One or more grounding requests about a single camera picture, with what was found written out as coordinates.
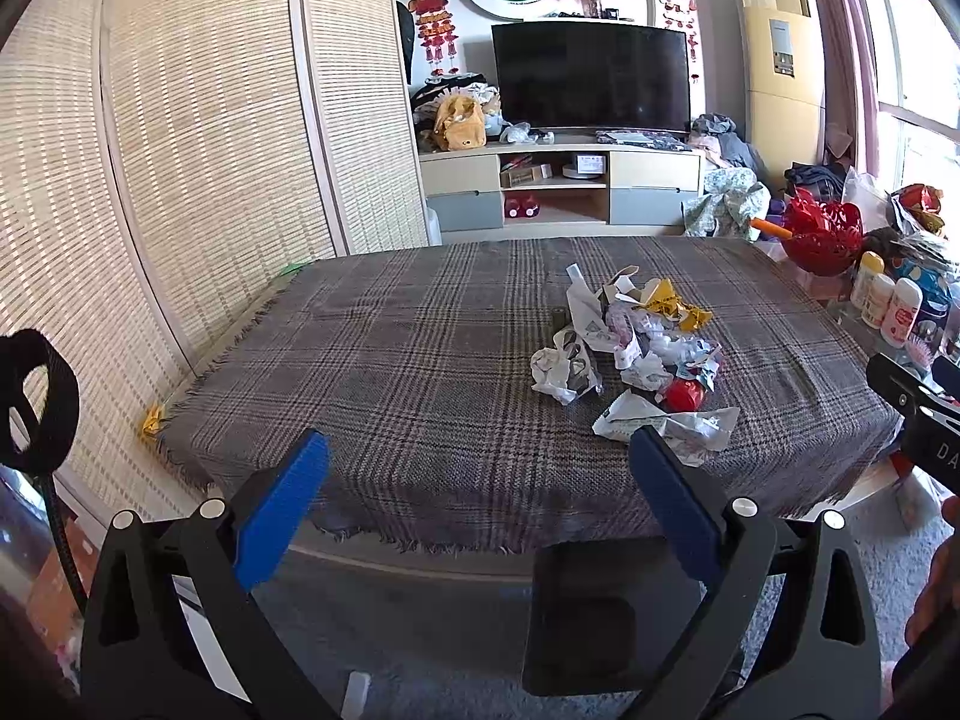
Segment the person's right hand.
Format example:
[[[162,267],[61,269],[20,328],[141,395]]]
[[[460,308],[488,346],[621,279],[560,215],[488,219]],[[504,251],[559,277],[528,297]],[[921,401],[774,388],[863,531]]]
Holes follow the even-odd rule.
[[[940,544],[932,556],[928,582],[914,603],[913,614],[905,628],[905,642],[912,647],[918,642],[940,613],[947,608],[958,610],[958,497],[947,499],[942,505],[942,517],[952,525],[955,533]]]

